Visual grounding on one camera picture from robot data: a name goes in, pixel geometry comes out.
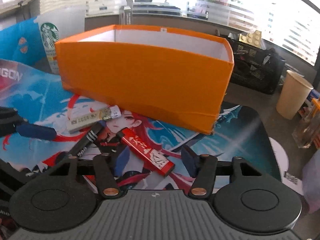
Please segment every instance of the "gray ribbed surface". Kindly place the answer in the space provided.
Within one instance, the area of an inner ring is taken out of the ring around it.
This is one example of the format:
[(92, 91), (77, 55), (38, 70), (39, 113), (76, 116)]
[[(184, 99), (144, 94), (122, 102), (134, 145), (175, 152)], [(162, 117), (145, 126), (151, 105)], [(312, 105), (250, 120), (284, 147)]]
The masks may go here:
[(19, 229), (10, 240), (252, 240), (298, 239), (288, 231), (251, 236), (222, 223), (205, 201), (191, 200), (182, 190), (129, 190), (117, 200), (102, 202), (83, 225), (56, 234)]

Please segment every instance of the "qr code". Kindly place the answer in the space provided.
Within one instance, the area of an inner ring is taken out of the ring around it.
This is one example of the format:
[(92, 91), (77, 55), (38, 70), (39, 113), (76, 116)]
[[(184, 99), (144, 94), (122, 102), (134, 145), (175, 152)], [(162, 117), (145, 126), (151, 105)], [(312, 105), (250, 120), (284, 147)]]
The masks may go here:
[(292, 182), (294, 185), (298, 185), (298, 178), (297, 178), (297, 177), (291, 175), (291, 174), (288, 173), (288, 172), (285, 172), (285, 173), (284, 173), (284, 177), (285, 177), (288, 181)]

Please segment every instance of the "starbucks cup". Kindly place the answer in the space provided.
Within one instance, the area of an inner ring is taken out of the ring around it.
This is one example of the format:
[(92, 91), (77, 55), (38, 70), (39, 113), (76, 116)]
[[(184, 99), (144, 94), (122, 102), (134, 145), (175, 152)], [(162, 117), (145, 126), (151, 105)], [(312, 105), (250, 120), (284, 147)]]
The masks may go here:
[(313, 86), (299, 74), (287, 70), (276, 109), (286, 119), (292, 119), (306, 100)]
[(59, 74), (55, 42), (84, 32), (84, 16), (85, 6), (72, 6), (41, 14), (34, 20), (39, 26), (52, 73)]

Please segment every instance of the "orange object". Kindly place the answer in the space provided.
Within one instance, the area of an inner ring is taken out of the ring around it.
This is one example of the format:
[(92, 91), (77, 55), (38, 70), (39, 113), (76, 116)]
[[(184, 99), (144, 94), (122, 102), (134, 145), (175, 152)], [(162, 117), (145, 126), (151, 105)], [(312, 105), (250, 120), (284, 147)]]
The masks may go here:
[(210, 134), (234, 66), (226, 39), (111, 25), (55, 43), (64, 89)]

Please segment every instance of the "transparent container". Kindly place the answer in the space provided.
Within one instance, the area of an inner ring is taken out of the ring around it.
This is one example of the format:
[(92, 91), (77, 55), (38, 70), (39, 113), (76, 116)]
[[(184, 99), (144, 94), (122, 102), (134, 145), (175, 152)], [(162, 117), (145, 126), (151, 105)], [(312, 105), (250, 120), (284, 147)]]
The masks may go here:
[(312, 110), (301, 119), (292, 136), (299, 148), (309, 148), (320, 132), (320, 104), (313, 99)]

